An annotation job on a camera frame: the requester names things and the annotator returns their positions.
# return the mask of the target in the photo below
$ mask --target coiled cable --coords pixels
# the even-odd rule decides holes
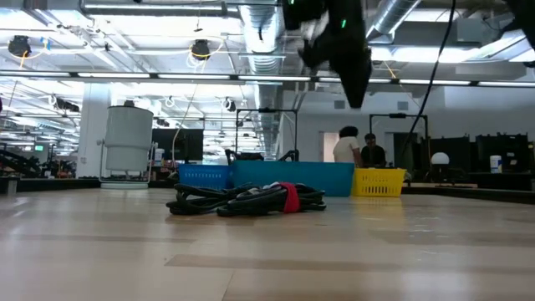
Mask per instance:
[[[318,191],[303,184],[295,185],[299,198],[299,211],[323,211],[324,191]],[[282,186],[262,189],[245,185],[229,190],[212,190],[176,184],[176,201],[166,206],[174,215],[194,215],[212,212],[220,217],[263,216],[269,212],[283,212],[288,191]]]

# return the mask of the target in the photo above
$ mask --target red velcro strap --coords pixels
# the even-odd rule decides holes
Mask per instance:
[[[292,183],[279,183],[280,186],[286,188],[288,194],[286,195],[286,204],[284,204],[284,213],[299,212],[301,202],[299,201],[298,190]]]

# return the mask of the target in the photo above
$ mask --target woman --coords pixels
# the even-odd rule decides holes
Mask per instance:
[[[339,132],[340,140],[334,147],[334,161],[339,163],[354,163],[355,167],[363,167],[362,156],[360,155],[357,135],[359,129],[354,126],[346,126]]]

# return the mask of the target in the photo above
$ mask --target black cord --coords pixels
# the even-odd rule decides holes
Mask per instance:
[[[416,125],[418,124],[418,121],[420,121],[420,117],[424,114],[425,105],[427,104],[427,100],[429,99],[429,94],[431,93],[431,89],[433,88],[433,81],[435,80],[436,71],[438,70],[438,65],[440,64],[440,61],[441,61],[441,55],[442,55],[442,52],[444,51],[444,48],[446,47],[448,37],[450,36],[451,27],[453,26],[453,16],[455,15],[456,5],[457,5],[457,0],[451,0],[450,19],[448,20],[448,27],[446,28],[446,33],[444,34],[444,38],[442,39],[442,44],[438,51],[438,57],[436,58],[435,66],[433,67],[433,72],[431,72],[431,78],[429,79],[427,92],[425,92],[424,101],[421,104],[420,111],[418,112],[418,115],[415,118],[415,122],[410,127],[410,131],[409,131],[409,134],[407,134],[407,138],[405,138],[401,156],[405,154],[405,151],[407,150],[407,146],[409,145],[410,138],[412,134],[415,132]]]
[[[449,9],[445,10],[444,12],[442,12],[440,15],[438,15],[438,17],[436,18],[435,22],[438,21],[442,16],[444,16],[445,13],[447,13],[449,11]],[[457,13],[457,15],[459,15],[459,18],[462,18],[462,14],[459,13],[458,10],[455,10],[455,12]]]

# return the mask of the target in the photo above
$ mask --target white column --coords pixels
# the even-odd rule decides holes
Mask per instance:
[[[82,122],[76,176],[99,176],[100,145],[97,140],[104,139],[108,107],[111,106],[110,84],[85,84],[82,104]]]

